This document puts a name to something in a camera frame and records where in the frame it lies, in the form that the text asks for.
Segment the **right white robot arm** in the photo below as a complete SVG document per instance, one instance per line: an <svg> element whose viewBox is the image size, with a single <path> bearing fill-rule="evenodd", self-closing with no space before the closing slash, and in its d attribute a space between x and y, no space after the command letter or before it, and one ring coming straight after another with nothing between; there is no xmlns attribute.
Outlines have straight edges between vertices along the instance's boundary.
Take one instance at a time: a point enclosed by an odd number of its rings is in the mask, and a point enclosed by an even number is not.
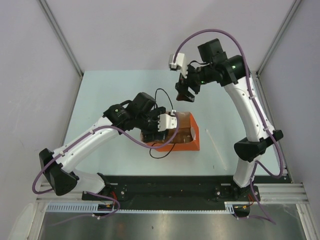
<svg viewBox="0 0 320 240"><path fill-rule="evenodd" d="M250 192L254 181L252 172L255 164L267 148L283 138L283 132L276 130L269 122L252 86L253 79L246 74L243 57L228 57L216 38L198 46L203 65L193 67L183 53L173 53L168 66L180 71L175 89L177 101L194 102L202 85L217 82L232 99L244 125L246 137L234 144L238 162L230 193L233 199L242 201Z"/></svg>

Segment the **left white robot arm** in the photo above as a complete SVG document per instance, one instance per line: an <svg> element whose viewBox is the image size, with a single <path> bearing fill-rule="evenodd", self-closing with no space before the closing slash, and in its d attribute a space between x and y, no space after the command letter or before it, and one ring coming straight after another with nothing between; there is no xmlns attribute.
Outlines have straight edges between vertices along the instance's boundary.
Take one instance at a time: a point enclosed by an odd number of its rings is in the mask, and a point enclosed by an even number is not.
<svg viewBox="0 0 320 240"><path fill-rule="evenodd" d="M98 199L110 196L111 188L101 173L87 173L76 167L102 144L137 128L151 141L163 140L168 131L160 131L158 121L166 113L164 106L145 92L133 100L110 106L88 130L70 143L53 151L45 148L39 153L41 171L50 190L57 196L71 191L92 192Z"/></svg>

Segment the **orange paper bag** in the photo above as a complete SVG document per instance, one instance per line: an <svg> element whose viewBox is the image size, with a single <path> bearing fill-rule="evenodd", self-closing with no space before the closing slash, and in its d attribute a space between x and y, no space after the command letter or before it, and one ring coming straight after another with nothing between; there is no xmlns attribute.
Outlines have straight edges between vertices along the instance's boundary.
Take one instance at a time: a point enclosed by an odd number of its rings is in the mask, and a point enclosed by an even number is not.
<svg viewBox="0 0 320 240"><path fill-rule="evenodd" d="M173 110L172 100L168 93L163 88L157 88L155 90L154 99L157 98L158 91L163 91L170 102L171 109ZM180 120L180 127L175 138L165 147L155 149L157 152L167 152L163 156L152 155L152 149L149 149L149 156L153 159L163 159L166 158L172 151L183 152L183 151L199 151L200 150L200 131L197 122L191 112L178 112L178 117ZM163 140L151 140L146 141L147 136L141 132L141 140L148 146L160 146L165 143L175 132L175 129L169 129L167 137Z"/></svg>

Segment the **white straw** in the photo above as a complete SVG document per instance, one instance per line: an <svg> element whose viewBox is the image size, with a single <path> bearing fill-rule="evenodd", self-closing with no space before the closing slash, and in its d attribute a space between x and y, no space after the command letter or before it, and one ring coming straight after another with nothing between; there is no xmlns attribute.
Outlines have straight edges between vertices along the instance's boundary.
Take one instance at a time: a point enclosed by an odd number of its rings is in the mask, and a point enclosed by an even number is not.
<svg viewBox="0 0 320 240"><path fill-rule="evenodd" d="M214 139L213 139L210 131L206 128L206 129L205 129L205 132L206 132L206 134L208 135L208 137L210 138L210 140L211 140L211 142L212 142L212 145L213 145L213 147L214 147L214 149L215 149L215 151L216 151L216 153L217 153L217 155L218 155L218 158L219 158L219 160L220 160L220 162L221 162L221 164L222 164L222 166L223 166L223 169L224 169L225 171L227 171L227 170L228 170L227 165L226 165L224 159L222 158L222 155L220 154L220 151L219 151L219 149L218 149L218 147L217 147L217 145L216 145L216 143L215 143L215 141L214 141Z"/></svg>

